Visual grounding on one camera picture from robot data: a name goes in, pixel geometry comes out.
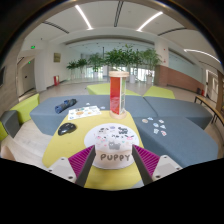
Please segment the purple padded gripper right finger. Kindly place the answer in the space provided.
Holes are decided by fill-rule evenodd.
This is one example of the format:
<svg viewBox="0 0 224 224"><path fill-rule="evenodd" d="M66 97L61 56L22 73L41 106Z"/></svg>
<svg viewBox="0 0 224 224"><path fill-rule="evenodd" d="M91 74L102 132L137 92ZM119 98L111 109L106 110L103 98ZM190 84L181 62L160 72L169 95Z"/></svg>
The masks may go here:
<svg viewBox="0 0 224 224"><path fill-rule="evenodd" d="M137 145L132 146L132 156L141 176L137 186L145 186L182 169L168 155L158 156Z"/></svg>

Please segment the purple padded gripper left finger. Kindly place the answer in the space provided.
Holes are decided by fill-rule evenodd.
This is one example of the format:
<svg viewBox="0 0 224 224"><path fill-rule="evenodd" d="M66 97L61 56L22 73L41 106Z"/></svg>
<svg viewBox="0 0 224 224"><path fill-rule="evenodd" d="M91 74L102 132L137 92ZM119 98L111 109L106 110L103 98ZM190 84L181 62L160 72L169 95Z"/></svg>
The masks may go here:
<svg viewBox="0 0 224 224"><path fill-rule="evenodd" d="M84 187L95 156L95 146L92 145L69 158L59 158L48 168L48 171L80 187Z"/></svg>

